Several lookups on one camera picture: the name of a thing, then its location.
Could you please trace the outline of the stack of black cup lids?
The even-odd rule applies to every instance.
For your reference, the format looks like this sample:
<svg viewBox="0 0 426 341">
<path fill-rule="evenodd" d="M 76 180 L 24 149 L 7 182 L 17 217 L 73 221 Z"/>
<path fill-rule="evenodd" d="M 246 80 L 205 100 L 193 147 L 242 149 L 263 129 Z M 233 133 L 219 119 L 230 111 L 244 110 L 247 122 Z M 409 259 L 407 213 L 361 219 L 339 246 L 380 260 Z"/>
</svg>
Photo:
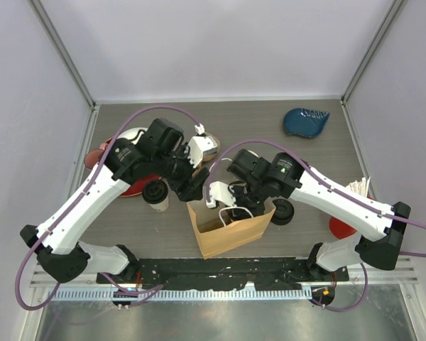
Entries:
<svg viewBox="0 0 426 341">
<path fill-rule="evenodd" d="M 275 212 L 273 213 L 271 222 L 278 226 L 289 224 L 295 215 L 293 204 L 282 198 L 274 199 L 273 204 L 275 205 Z"/>
</svg>

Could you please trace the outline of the brown paper takeout bag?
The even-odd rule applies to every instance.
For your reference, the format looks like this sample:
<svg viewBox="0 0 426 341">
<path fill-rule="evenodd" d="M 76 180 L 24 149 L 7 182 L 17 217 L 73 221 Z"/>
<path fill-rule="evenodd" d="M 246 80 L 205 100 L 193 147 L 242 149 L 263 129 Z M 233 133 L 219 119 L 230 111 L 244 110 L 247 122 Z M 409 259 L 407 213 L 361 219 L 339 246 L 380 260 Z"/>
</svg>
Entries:
<svg viewBox="0 0 426 341">
<path fill-rule="evenodd" d="M 244 216 L 242 220 L 232 219 L 232 209 L 222 202 L 210 209 L 204 199 L 191 201 L 187 203 L 187 210 L 202 257 L 211 259 L 261 238 L 271 222 L 275 205 L 267 199 L 259 216 L 238 206 L 237 211 Z"/>
</svg>

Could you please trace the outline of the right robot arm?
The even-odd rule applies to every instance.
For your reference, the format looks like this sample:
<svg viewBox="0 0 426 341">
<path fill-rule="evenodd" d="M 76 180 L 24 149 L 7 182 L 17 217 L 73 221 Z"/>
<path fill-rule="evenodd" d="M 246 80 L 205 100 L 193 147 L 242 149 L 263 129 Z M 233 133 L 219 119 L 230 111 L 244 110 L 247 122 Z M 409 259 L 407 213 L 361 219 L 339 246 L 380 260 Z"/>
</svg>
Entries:
<svg viewBox="0 0 426 341">
<path fill-rule="evenodd" d="M 241 149 L 227 170 L 240 182 L 231 185 L 237 206 L 253 215 L 262 213 L 268 198 L 274 205 L 294 200 L 355 229 L 349 237 L 313 246 L 306 261 L 310 278 L 321 281 L 344 266 L 358 263 L 384 271 L 395 268 L 406 228 L 403 219 L 411 211 L 407 204 L 388 205 L 360 196 L 283 152 L 267 161 Z"/>
</svg>

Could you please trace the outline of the dark red round tray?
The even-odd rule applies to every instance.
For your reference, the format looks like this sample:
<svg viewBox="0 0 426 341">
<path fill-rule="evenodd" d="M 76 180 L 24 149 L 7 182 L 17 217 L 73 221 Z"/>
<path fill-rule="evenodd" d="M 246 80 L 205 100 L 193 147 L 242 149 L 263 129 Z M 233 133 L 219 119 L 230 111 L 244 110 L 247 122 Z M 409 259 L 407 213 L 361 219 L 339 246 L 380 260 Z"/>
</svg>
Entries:
<svg viewBox="0 0 426 341">
<path fill-rule="evenodd" d="M 137 180 L 127 191 L 121 194 L 121 197 L 134 197 L 140 195 L 144 186 L 152 180 L 161 180 L 157 175 L 150 175 L 144 179 Z"/>
</svg>

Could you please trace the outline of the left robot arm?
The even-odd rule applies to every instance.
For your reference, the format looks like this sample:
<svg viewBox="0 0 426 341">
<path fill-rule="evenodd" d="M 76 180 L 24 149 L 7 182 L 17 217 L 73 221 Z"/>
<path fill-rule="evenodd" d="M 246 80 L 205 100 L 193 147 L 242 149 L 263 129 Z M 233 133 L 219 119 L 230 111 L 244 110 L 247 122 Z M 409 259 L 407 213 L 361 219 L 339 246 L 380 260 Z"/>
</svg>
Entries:
<svg viewBox="0 0 426 341">
<path fill-rule="evenodd" d="M 189 141 L 183 130 L 166 119 L 154 119 L 147 128 L 132 128 L 108 144 L 103 163 L 97 163 L 83 184 L 50 218 L 20 232 L 45 272 L 59 283 L 81 274 L 106 273 L 115 281 L 135 280 L 139 263 L 123 245 L 101 247 L 81 241 L 85 230 L 102 211 L 136 182 L 155 175 L 163 190 L 179 201 L 202 199 L 209 175 L 202 166 L 219 150 L 215 138 L 199 133 Z"/>
</svg>

